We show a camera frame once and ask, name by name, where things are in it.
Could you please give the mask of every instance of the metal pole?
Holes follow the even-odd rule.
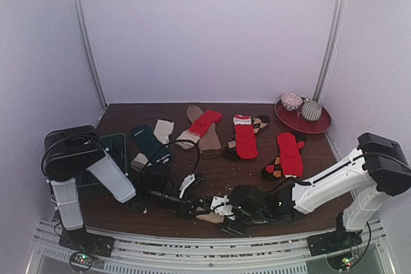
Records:
[[[315,87],[315,92],[313,96],[313,99],[315,101],[318,101],[320,99],[320,95],[322,94],[322,91],[324,90],[324,87],[326,86],[326,78],[331,69],[331,59],[333,56],[333,50],[337,42],[338,32],[340,31],[340,27],[341,27],[341,19],[342,19],[342,14],[344,12],[345,1],[346,0],[335,0],[333,20],[331,21],[331,29],[329,32],[327,48],[324,54],[324,59],[321,65],[320,75],[319,75],[317,86]]]
[[[107,107],[107,102],[106,102],[105,97],[104,97],[104,93],[103,93],[103,89],[101,87],[100,79],[98,78],[96,64],[94,63],[94,58],[92,56],[89,35],[87,34],[87,28],[85,27],[85,19],[84,19],[84,14],[83,14],[82,0],[74,0],[74,4],[75,4],[75,7],[76,7],[78,25],[80,27],[80,34],[81,34],[81,37],[82,37],[82,45],[83,45],[85,58],[86,58],[86,61],[87,61],[87,65],[89,66],[89,70],[90,70],[90,73],[91,73],[91,78],[92,78],[94,87],[96,89],[98,99],[100,101],[101,107],[104,109],[104,108]]]

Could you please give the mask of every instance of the red sock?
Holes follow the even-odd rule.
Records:
[[[291,133],[281,133],[277,137],[280,148],[280,164],[284,176],[302,176],[304,167],[300,149],[304,147],[304,142],[298,142]]]
[[[258,151],[251,117],[236,115],[233,121],[236,130],[236,150],[238,156],[245,160],[256,158]]]
[[[213,123],[220,122],[222,117],[223,115],[219,112],[207,110],[204,114],[201,115],[201,117],[194,121],[194,123],[190,126],[188,130],[182,132],[181,135],[177,137],[177,140],[187,139],[197,143],[198,140],[207,133],[210,126]],[[177,145],[179,145],[181,148],[185,150],[190,149],[194,146],[192,143],[184,141],[178,142]]]

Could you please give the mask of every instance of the striped cup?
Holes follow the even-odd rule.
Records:
[[[317,121],[320,119],[322,113],[322,107],[320,103],[308,99],[302,106],[301,114],[303,118],[308,121]]]

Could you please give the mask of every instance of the sock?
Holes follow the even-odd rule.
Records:
[[[162,143],[154,136],[152,129],[147,124],[136,126],[130,131],[130,135],[150,163],[158,163],[171,158],[171,152],[165,147],[154,156]]]
[[[187,108],[187,118],[194,123],[204,112],[198,106]],[[219,157],[221,155],[221,144],[216,133],[216,124],[212,123],[207,133],[198,141],[202,158]]]
[[[254,135],[262,132],[268,127],[270,117],[268,115],[259,115],[252,118],[252,126],[254,128]],[[231,160],[240,160],[236,149],[236,136],[234,135],[228,144],[224,147],[222,156]]]
[[[294,143],[294,141],[292,140],[292,137],[290,137],[290,136],[288,136],[287,137],[287,135],[288,134],[290,134],[290,133],[285,133],[286,134],[286,138],[289,138],[290,139],[290,141],[291,141],[291,143],[293,144]],[[296,144],[296,146],[297,146],[297,149],[298,149],[298,152],[299,152],[299,154],[301,154],[301,151],[302,151],[302,149],[303,149],[303,147],[305,146],[305,137],[301,137],[301,136],[294,136],[294,139],[295,139],[295,144]],[[279,156],[277,156],[274,160],[272,160],[270,163],[268,163],[262,170],[261,170],[261,176],[265,179],[265,180],[268,180],[268,181],[274,181],[274,180],[278,180],[278,179],[280,179],[280,178],[284,178],[284,177],[290,177],[290,176],[292,176],[292,177],[294,177],[294,178],[296,178],[296,177],[298,177],[299,176],[299,174],[301,174],[302,175],[302,173],[300,173],[300,171],[297,169],[297,172],[292,172],[292,171],[290,171],[289,169],[287,170],[287,167],[288,167],[288,165],[287,165],[287,163],[285,163],[285,165],[286,165],[286,171],[284,172],[283,171],[283,167],[282,167],[282,164],[281,164],[281,148],[280,148],[280,155]]]
[[[157,120],[157,123],[155,124],[153,134],[162,144],[166,144],[170,141],[169,137],[171,133],[173,133],[173,129],[174,129],[174,122],[159,119]],[[169,161],[169,158],[166,158],[162,162],[167,163],[168,161]],[[131,166],[135,170],[140,171],[142,170],[142,168],[147,162],[148,162],[147,157],[142,153],[138,153],[137,156],[134,158],[134,160],[131,161]]]
[[[157,120],[153,131],[154,136],[162,143],[166,144],[170,141],[170,135],[174,130],[174,122],[167,120]]]
[[[199,117],[190,126],[188,130],[185,130],[184,132],[182,132],[181,135],[177,137],[177,140],[188,139],[188,140],[191,140],[197,143],[198,140],[207,133],[210,126],[213,123],[220,122],[222,117],[223,115],[219,112],[215,112],[213,110],[207,110],[201,117]],[[194,146],[190,142],[178,142],[177,145],[179,145],[184,150],[190,149]]]
[[[258,156],[256,136],[250,116],[235,115],[236,148],[240,158],[250,160]]]

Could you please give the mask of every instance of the metal frame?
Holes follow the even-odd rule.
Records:
[[[41,256],[67,262],[71,250],[58,245],[59,237],[53,227],[58,221],[40,221],[35,234],[35,247],[27,274],[37,274]],[[385,274],[395,274],[389,247],[378,219],[370,221],[373,245],[379,248],[380,261]],[[101,273],[307,273],[308,261],[324,258],[312,257],[306,238],[321,232],[253,237],[241,239],[179,239],[126,234],[87,227],[93,234],[108,235],[115,239],[111,258],[99,257],[94,271]],[[362,233],[364,248],[368,229]]]
[[[333,59],[333,54],[334,54],[333,50],[335,48],[338,33],[341,28],[341,21],[342,21],[342,16],[344,13],[345,2],[346,0],[335,0],[334,14],[333,14],[333,19],[331,21],[331,28],[329,32],[326,52],[324,54],[324,59],[322,61],[319,78],[317,80],[317,86],[315,87],[315,91],[313,95],[313,99],[316,101],[322,100],[321,95],[323,95],[323,93],[325,92],[327,84],[328,84],[327,78],[329,77],[329,74],[331,72],[331,65],[332,65],[332,59]],[[82,0],[74,0],[74,3],[76,7],[78,25],[79,25],[80,33],[82,36],[82,45],[83,45],[85,57],[87,60],[87,65],[89,66],[89,70],[92,76],[92,81],[96,89],[100,104],[102,108],[104,109],[107,107],[107,102],[105,100],[103,89],[101,87],[101,82],[98,77],[96,64],[94,62],[94,58],[92,55],[90,40],[89,40],[89,36],[87,33],[86,25],[85,25]]]
[[[331,72],[332,59],[335,49],[335,44],[337,42],[337,37],[341,29],[342,16],[344,13],[346,0],[335,0],[334,14],[331,21],[331,29],[329,31],[328,43],[326,52],[324,54],[324,59],[322,61],[320,75],[317,81],[317,86],[315,87],[313,99],[315,101],[320,101],[321,95],[327,88],[327,77]]]
[[[86,58],[86,61],[87,61],[87,65],[89,66],[92,82],[94,84],[94,88],[96,89],[98,99],[100,101],[102,109],[104,109],[104,108],[107,107],[107,102],[106,102],[105,97],[104,97],[104,93],[103,93],[103,89],[101,87],[100,79],[98,78],[96,64],[94,63],[94,58],[93,58],[92,51],[91,51],[89,35],[87,33],[87,28],[85,26],[82,0],[74,0],[74,4],[75,4],[75,7],[76,7],[78,26],[80,28],[80,34],[81,34],[81,37],[82,37],[82,45],[83,45],[85,58]]]

